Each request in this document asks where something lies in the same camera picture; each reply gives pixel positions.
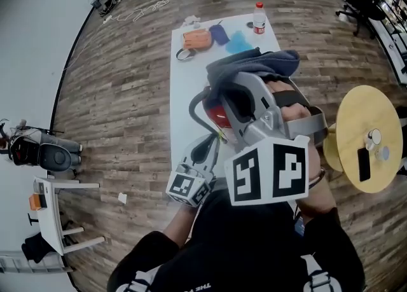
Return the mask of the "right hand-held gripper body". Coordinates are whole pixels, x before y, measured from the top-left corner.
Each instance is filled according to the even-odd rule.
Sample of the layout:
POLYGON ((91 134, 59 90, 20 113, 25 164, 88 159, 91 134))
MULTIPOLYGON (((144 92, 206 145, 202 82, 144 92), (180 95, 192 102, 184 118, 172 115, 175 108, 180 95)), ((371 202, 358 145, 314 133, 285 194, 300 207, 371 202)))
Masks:
POLYGON ((262 205, 308 196, 310 138, 323 131, 322 113, 281 125, 264 117, 264 138, 224 163, 233 206, 262 205))

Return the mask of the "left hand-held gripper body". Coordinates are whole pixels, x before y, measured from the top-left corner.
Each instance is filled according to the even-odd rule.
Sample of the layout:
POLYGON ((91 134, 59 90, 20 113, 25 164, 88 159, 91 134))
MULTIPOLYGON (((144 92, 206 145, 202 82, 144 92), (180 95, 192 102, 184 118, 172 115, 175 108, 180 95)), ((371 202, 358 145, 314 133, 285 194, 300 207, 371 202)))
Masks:
POLYGON ((206 166, 197 169, 189 165, 178 165, 170 173, 166 194, 176 202, 198 207, 210 193, 211 181, 212 171, 206 166))

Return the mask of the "red fire extinguisher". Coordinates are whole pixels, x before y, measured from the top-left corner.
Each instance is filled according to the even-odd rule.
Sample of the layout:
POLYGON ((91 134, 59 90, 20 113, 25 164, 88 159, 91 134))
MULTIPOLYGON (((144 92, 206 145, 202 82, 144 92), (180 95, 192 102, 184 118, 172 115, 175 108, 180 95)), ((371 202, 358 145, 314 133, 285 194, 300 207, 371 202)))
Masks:
POLYGON ((224 110, 224 107, 218 100, 210 100, 209 102, 207 102, 209 94, 210 86, 206 86, 200 93, 196 94, 196 96, 192 98, 188 107, 190 117, 197 124, 208 130, 210 133, 214 134, 215 132, 217 132, 222 143, 237 145, 237 138, 233 133, 231 124, 226 116, 226 111, 224 110), (201 119, 197 115, 195 109, 199 104, 202 105, 206 116, 216 126, 217 130, 215 130, 215 128, 209 125, 207 121, 201 119))

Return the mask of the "dark grey cloth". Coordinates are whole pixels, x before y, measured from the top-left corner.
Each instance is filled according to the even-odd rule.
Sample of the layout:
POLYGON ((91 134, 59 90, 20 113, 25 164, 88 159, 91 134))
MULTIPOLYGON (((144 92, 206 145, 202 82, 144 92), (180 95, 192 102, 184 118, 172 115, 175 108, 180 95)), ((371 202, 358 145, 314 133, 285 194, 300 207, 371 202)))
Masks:
POLYGON ((264 78, 288 78, 300 64, 300 55, 295 50, 261 53, 259 48, 236 53, 207 65, 210 93, 206 101, 219 103, 221 86, 229 83, 239 72, 257 74, 264 78))

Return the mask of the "person's left forearm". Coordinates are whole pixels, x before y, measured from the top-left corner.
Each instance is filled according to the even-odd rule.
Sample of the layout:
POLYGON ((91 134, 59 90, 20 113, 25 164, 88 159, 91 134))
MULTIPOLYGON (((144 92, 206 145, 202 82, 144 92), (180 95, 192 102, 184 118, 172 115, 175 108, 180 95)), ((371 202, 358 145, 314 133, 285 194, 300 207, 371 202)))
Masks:
POLYGON ((181 205, 175 216, 164 229, 163 234, 178 247, 183 247, 188 240, 191 228, 198 213, 198 208, 181 205))

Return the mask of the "person's right forearm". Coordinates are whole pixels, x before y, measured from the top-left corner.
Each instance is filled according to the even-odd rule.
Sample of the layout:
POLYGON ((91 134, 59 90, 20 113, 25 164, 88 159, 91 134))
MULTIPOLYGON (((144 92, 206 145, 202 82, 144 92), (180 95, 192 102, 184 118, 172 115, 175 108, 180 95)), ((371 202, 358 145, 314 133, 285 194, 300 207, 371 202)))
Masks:
POLYGON ((308 175, 310 181, 321 180, 309 190, 308 197, 298 199, 296 205, 299 207, 303 222, 306 225, 314 217, 327 214, 336 207, 336 202, 325 177, 321 177, 321 159, 313 143, 308 144, 308 175))

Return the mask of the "person's right hand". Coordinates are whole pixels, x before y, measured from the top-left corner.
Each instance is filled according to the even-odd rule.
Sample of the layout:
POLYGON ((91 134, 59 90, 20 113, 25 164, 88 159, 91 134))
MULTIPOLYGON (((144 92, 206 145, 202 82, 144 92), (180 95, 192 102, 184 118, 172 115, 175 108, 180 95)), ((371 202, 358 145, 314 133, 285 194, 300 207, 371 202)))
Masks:
MULTIPOLYGON (((268 87, 271 93, 295 91, 295 89, 290 84, 285 83, 283 81, 267 81, 266 86, 268 87)), ((291 106, 285 106, 280 110, 282 113, 282 118, 285 122, 290 122, 293 120, 307 118, 311 116, 309 110, 298 103, 293 104, 291 106)))

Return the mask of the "light blue cloth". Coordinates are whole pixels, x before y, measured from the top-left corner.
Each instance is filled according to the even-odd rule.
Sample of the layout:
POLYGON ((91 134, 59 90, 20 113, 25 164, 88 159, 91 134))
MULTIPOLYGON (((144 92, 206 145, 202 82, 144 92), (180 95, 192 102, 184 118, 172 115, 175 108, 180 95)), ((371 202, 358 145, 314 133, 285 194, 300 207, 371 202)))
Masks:
POLYGON ((242 31, 236 31, 231 35, 229 42, 225 45, 225 49, 230 54, 236 54, 252 50, 253 46, 247 41, 242 31))

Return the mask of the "black device with screen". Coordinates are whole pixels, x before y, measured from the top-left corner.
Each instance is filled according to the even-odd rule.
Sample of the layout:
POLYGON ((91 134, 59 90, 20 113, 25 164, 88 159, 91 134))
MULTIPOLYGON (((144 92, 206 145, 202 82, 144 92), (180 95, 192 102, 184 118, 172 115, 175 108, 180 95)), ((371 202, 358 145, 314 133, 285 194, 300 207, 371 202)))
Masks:
POLYGON ((303 222, 302 214, 299 212, 294 219, 294 230, 300 236, 304 236, 305 225, 303 222))

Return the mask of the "dark blue pouch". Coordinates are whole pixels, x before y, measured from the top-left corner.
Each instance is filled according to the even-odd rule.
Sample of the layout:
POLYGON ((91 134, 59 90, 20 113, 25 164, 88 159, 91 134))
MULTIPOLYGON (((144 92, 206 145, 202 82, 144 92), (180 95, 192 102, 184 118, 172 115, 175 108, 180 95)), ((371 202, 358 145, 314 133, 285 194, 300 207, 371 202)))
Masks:
POLYGON ((221 25, 221 23, 210 26, 208 31, 210 32, 212 45, 214 43, 217 43, 218 45, 223 46, 230 41, 230 39, 229 39, 224 27, 221 25))

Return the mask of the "clear plastic bottle red cap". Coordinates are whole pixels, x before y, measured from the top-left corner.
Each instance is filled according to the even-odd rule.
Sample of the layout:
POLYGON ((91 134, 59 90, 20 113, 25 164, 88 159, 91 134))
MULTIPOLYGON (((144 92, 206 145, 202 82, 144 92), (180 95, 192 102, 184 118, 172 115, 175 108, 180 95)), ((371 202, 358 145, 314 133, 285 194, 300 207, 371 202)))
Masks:
POLYGON ((253 30, 256 34, 265 32, 266 13, 262 2, 257 2, 253 12, 253 30))

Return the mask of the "person in black t-shirt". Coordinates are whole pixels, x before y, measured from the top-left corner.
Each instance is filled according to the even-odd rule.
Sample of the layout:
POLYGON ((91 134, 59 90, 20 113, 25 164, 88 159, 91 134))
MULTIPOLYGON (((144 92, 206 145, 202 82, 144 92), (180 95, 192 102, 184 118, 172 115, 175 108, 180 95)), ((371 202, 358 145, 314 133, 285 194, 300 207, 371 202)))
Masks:
POLYGON ((296 235, 289 204, 234 207, 228 192, 211 193, 182 244, 166 233, 144 236, 114 269, 107 292, 135 292, 138 272, 156 270, 147 292, 303 292, 312 256, 343 292, 362 292, 365 275, 341 227, 337 208, 315 214, 296 235))

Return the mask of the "black smartphone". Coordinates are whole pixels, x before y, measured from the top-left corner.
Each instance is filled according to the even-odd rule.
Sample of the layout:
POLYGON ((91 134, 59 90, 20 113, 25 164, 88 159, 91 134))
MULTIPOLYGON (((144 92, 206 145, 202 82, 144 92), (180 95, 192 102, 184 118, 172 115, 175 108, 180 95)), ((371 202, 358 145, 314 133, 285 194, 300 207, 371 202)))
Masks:
POLYGON ((366 148, 357 150, 358 165, 359 165, 359 181, 367 181, 371 177, 369 151, 366 148))

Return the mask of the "white crumpled tissue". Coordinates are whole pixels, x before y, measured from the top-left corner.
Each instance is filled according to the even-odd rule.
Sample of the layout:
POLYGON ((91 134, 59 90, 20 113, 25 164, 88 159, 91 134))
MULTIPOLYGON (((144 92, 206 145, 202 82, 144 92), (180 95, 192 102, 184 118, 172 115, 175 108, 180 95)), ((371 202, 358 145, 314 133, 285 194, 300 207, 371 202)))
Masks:
POLYGON ((181 27, 192 26, 194 29, 200 28, 200 17, 196 17, 194 15, 188 16, 184 19, 184 22, 181 27))

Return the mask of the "round yellow table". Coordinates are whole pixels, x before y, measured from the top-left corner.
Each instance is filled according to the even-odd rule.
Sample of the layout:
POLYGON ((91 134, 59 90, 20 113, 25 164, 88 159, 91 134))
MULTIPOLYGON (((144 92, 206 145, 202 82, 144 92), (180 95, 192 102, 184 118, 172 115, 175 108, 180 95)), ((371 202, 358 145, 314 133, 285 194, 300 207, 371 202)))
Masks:
POLYGON ((361 85, 351 89, 340 103, 336 122, 329 127, 322 149, 328 165, 344 173, 358 190, 382 191, 395 178, 402 160, 402 126, 395 107, 377 88, 361 85), (369 151, 370 179, 360 182, 357 150, 365 148, 364 138, 372 129, 381 132, 382 140, 369 151), (387 161, 375 157, 381 146, 389 147, 387 161))

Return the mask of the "white mug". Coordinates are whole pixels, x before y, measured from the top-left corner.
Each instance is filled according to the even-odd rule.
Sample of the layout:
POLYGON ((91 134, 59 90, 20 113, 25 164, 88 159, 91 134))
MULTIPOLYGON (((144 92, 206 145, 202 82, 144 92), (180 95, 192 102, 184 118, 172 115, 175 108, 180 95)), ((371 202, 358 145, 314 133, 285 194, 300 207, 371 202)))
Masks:
POLYGON ((372 129, 366 134, 364 138, 365 148, 368 151, 371 151, 381 143, 381 140, 381 132, 378 129, 372 129))

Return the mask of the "black metal railing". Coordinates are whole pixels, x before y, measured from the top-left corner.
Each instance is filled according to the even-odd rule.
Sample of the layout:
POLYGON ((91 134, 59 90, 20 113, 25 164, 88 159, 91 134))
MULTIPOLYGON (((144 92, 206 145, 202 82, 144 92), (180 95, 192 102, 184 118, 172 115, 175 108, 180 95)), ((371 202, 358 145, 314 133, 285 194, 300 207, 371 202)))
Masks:
POLYGON ((385 13, 382 21, 370 20, 396 75, 407 87, 407 0, 375 0, 385 13))

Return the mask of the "white side table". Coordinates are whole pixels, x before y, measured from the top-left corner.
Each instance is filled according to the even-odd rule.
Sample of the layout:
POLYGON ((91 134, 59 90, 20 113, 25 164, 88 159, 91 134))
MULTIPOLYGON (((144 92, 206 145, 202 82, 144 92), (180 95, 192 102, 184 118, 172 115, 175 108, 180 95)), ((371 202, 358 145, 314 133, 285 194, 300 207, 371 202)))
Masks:
POLYGON ((79 251, 88 247, 105 242, 103 236, 96 237, 94 239, 86 240, 71 246, 64 246, 63 238, 75 233, 84 232, 85 229, 81 227, 64 230, 62 228, 58 197, 55 192, 58 190, 75 190, 75 189, 92 189, 100 188, 99 183, 81 183, 79 180, 67 180, 67 179, 49 179, 43 177, 34 178, 34 187, 43 187, 43 193, 46 201, 46 208, 40 209, 37 212, 39 228, 42 238, 61 256, 79 251))

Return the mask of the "orange box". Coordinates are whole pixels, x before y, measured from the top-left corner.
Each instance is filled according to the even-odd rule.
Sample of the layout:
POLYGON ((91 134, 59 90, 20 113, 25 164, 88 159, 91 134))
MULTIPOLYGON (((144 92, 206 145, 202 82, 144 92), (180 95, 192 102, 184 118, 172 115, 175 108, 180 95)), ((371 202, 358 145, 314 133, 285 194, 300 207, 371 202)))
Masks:
POLYGON ((29 197, 29 204, 32 211, 38 211, 47 208, 45 194, 33 193, 29 197))

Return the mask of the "black bag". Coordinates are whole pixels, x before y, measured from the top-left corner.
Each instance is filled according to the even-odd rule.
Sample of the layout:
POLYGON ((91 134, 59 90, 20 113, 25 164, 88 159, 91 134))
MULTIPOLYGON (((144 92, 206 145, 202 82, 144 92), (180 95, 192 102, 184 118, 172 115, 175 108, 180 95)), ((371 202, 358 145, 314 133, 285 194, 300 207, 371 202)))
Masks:
POLYGON ((41 233, 26 238, 21 249, 26 260, 32 260, 36 264, 40 263, 46 255, 56 253, 56 250, 44 240, 41 233))

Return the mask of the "aluminium ladder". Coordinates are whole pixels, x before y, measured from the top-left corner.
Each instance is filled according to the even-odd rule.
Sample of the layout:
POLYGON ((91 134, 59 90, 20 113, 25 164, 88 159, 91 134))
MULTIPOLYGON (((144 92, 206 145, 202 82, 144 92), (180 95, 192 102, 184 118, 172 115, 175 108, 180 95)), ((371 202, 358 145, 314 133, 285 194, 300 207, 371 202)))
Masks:
POLYGON ((22 251, 0 251, 0 272, 14 274, 59 274, 74 269, 64 265, 58 253, 47 254, 39 263, 27 260, 22 251))

